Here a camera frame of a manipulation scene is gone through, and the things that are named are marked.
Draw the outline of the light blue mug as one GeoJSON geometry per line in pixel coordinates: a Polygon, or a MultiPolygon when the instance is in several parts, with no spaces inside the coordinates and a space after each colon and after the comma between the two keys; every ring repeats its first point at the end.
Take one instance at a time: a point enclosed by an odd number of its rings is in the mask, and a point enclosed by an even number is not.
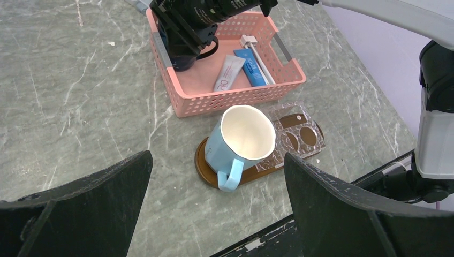
{"type": "Polygon", "coordinates": [[[205,161],[216,173],[221,191],[232,192],[243,172],[275,149],[276,132],[270,119],[250,105],[229,107],[221,116],[205,145],[205,161]]]}

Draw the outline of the pink plastic basket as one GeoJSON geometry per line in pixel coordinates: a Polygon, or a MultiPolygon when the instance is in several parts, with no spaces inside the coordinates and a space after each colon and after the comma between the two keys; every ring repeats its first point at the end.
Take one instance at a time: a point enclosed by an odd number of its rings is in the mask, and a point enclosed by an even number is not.
{"type": "Polygon", "coordinates": [[[184,72],[177,72],[172,67],[151,9],[146,10],[146,17],[152,32],[150,44],[156,65],[179,118],[225,110],[237,104],[279,100],[306,81],[301,66],[278,36],[273,20],[261,12],[246,11],[221,23],[216,33],[220,43],[218,50],[212,56],[196,61],[184,72]],[[245,73],[240,72],[231,90],[215,92],[214,84],[225,56],[241,49],[242,35],[255,36],[258,41],[255,48],[275,83],[252,87],[245,73]]]}

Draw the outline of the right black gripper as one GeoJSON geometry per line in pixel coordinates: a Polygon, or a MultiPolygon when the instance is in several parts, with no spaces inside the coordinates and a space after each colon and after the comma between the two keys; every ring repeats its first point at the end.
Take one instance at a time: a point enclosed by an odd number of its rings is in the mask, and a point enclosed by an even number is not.
{"type": "Polygon", "coordinates": [[[189,1],[152,1],[149,5],[166,37],[170,57],[208,57],[218,50],[217,24],[193,17],[189,1]]]}

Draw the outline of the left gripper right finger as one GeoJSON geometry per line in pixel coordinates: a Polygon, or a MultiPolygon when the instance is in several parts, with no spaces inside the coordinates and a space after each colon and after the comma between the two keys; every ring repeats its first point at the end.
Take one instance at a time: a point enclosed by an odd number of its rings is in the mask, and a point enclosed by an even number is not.
{"type": "Polygon", "coordinates": [[[453,256],[453,212],[399,202],[286,154],[304,256],[453,256]]]}

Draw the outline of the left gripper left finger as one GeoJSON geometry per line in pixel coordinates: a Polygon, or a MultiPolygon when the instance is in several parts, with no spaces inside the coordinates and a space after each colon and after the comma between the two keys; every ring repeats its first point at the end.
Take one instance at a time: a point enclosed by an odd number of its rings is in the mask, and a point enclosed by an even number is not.
{"type": "Polygon", "coordinates": [[[138,152],[61,186],[1,202],[1,256],[126,256],[153,157],[138,152]]]}

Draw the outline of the clear acrylic toothbrush holder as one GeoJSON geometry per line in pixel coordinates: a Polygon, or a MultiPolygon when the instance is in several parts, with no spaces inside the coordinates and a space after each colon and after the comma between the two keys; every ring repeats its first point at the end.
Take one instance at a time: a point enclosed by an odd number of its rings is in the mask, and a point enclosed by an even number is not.
{"type": "Polygon", "coordinates": [[[274,151],[255,166],[258,172],[282,168],[286,153],[309,158],[326,146],[322,130],[307,112],[303,101],[276,104],[261,110],[273,124],[276,140],[274,151]]]}

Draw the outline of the dark blue mug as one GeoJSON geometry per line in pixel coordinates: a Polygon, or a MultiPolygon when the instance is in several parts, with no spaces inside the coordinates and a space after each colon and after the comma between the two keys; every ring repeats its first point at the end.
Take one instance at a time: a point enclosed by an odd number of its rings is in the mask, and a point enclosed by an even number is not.
{"type": "Polygon", "coordinates": [[[164,44],[164,47],[165,47],[165,49],[167,51],[169,59],[170,59],[170,61],[172,63],[172,67],[174,68],[174,70],[176,72],[187,71],[188,69],[190,69],[194,65],[195,61],[207,58],[207,57],[215,54],[216,51],[219,48],[218,38],[214,37],[215,46],[211,50],[209,50],[209,51],[207,51],[205,53],[202,53],[202,54],[200,54],[198,56],[186,55],[186,54],[173,54],[169,50],[167,34],[166,34],[164,28],[161,25],[158,26],[158,32],[159,32],[160,37],[161,37],[161,39],[163,41],[163,44],[164,44]]]}

